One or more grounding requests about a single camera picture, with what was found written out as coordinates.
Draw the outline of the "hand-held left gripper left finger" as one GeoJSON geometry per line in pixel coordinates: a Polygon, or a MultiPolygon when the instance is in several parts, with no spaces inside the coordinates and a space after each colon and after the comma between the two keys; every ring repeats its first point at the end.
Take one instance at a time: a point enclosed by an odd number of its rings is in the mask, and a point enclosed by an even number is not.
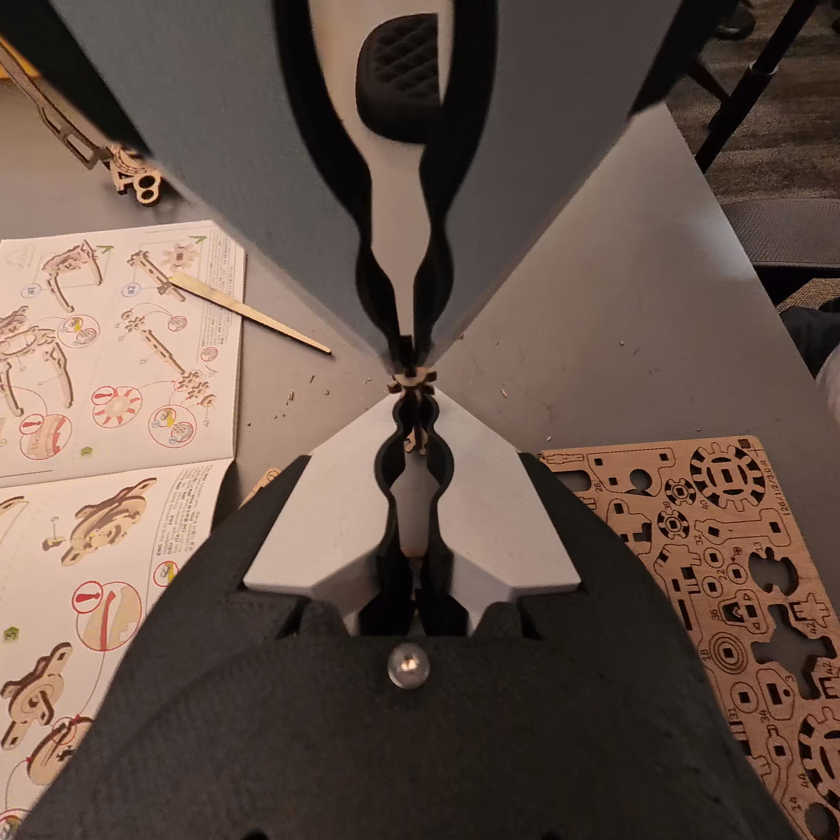
{"type": "Polygon", "coordinates": [[[407,560],[392,494],[405,469],[405,420],[403,399],[388,395],[312,451],[247,589],[327,602],[362,635],[406,635],[407,560]]]}

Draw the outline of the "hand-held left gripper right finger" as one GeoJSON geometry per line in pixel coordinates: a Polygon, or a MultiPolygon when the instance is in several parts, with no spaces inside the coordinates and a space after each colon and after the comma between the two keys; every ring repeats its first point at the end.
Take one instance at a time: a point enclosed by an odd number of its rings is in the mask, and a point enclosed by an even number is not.
{"type": "Polygon", "coordinates": [[[467,636],[486,609],[569,594],[581,577],[521,454],[436,390],[423,405],[429,501],[418,615],[428,636],[467,636]]]}

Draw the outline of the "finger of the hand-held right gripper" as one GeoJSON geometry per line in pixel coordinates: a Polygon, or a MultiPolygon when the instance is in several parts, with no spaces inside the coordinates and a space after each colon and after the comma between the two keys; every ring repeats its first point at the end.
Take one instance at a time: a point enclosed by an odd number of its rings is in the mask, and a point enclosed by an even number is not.
{"type": "Polygon", "coordinates": [[[419,165],[430,225],[416,362],[486,306],[624,131],[663,2],[453,2],[441,116],[419,165]]]}
{"type": "Polygon", "coordinates": [[[336,113],[306,1],[55,2],[152,157],[396,368],[372,182],[336,113]]]}

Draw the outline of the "thin wooden axle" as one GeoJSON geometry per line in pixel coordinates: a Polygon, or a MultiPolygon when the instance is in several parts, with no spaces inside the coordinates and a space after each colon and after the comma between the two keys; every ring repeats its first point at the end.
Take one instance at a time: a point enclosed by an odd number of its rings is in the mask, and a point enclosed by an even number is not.
{"type": "MultiPolygon", "coordinates": [[[[414,349],[413,338],[410,335],[401,335],[397,343],[398,359],[402,366],[403,372],[413,373],[417,368],[416,353],[414,349]]],[[[422,417],[422,409],[424,404],[424,395],[405,392],[406,403],[411,407],[411,417],[413,426],[413,451],[419,455],[425,455],[424,443],[424,421],[422,417]]]]}

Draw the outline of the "small wooden gear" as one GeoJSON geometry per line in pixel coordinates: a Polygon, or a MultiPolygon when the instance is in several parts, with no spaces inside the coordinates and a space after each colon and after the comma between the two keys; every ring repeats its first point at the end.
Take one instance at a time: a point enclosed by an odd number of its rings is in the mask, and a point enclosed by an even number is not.
{"type": "Polygon", "coordinates": [[[437,371],[435,368],[418,366],[413,373],[394,373],[386,388],[390,394],[411,392],[420,395],[433,395],[436,380],[437,371]]]}

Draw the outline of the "small wooden parts strip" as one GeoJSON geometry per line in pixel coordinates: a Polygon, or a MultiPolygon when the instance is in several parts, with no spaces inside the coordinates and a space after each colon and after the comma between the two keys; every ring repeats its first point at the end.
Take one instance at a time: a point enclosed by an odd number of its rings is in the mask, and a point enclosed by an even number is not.
{"type": "Polygon", "coordinates": [[[269,468],[267,469],[263,475],[259,478],[257,483],[252,487],[250,492],[245,496],[242,500],[240,507],[243,508],[246,504],[248,504],[255,495],[260,492],[262,489],[268,487],[268,485],[275,480],[281,473],[281,469],[278,468],[269,468]]]}

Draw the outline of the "wooden model with long arms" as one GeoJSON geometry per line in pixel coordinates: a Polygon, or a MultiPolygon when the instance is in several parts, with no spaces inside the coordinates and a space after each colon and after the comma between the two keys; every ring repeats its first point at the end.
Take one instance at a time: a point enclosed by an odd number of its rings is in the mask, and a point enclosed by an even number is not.
{"type": "Polygon", "coordinates": [[[157,204],[161,197],[161,172],[131,148],[119,143],[97,143],[81,131],[58,102],[43,88],[38,78],[8,67],[10,81],[24,93],[51,135],[88,171],[105,167],[118,194],[132,191],[136,201],[146,207],[157,204]]]}

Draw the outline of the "laser-cut wooden parts sheet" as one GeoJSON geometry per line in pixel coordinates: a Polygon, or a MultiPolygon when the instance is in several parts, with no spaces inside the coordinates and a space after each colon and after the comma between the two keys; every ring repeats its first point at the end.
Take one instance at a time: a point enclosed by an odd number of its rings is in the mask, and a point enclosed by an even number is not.
{"type": "Polygon", "coordinates": [[[753,436],[544,450],[666,593],[731,733],[802,838],[838,838],[838,617],[753,436]]]}

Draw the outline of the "black stand leg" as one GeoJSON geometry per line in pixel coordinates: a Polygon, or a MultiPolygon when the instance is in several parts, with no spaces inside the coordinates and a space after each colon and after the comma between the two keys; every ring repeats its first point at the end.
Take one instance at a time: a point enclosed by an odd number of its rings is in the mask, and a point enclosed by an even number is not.
{"type": "Polygon", "coordinates": [[[708,172],[732,135],[748,117],[818,4],[818,1],[793,1],[736,87],[721,100],[718,110],[710,119],[707,137],[695,155],[701,172],[708,172]]]}

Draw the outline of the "pointed wooden stick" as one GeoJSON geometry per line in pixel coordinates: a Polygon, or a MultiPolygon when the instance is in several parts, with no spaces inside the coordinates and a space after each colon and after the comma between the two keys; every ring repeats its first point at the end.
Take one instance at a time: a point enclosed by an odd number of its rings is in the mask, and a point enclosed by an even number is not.
{"type": "Polygon", "coordinates": [[[325,355],[332,355],[331,349],[316,341],[315,339],[310,338],[303,333],[288,327],[286,324],[279,322],[264,313],[246,305],[242,301],[238,301],[226,294],[222,291],[210,287],[201,281],[188,276],[187,274],[176,271],[174,276],[169,278],[169,281],[175,287],[183,291],[188,291],[189,293],[193,294],[196,297],[199,297],[205,301],[211,302],[220,308],[233,312],[243,319],[255,322],[263,327],[268,328],[276,333],[279,333],[291,340],[297,341],[301,344],[308,346],[311,349],[314,349],[318,352],[321,352],[325,355]]]}

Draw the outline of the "open instruction booklet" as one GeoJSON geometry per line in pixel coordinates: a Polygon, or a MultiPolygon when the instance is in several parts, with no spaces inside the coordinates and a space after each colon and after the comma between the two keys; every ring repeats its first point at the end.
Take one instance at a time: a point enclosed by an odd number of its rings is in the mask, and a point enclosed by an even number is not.
{"type": "Polygon", "coordinates": [[[235,457],[245,253],[210,222],[2,242],[1,812],[77,752],[235,457]]]}

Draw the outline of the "grey mesh chair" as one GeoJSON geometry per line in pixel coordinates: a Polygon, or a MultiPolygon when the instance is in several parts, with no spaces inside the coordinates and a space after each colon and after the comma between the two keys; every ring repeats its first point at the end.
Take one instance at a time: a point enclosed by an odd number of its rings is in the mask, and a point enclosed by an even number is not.
{"type": "Polygon", "coordinates": [[[721,208],[754,268],[839,268],[836,198],[755,199],[721,208]]]}

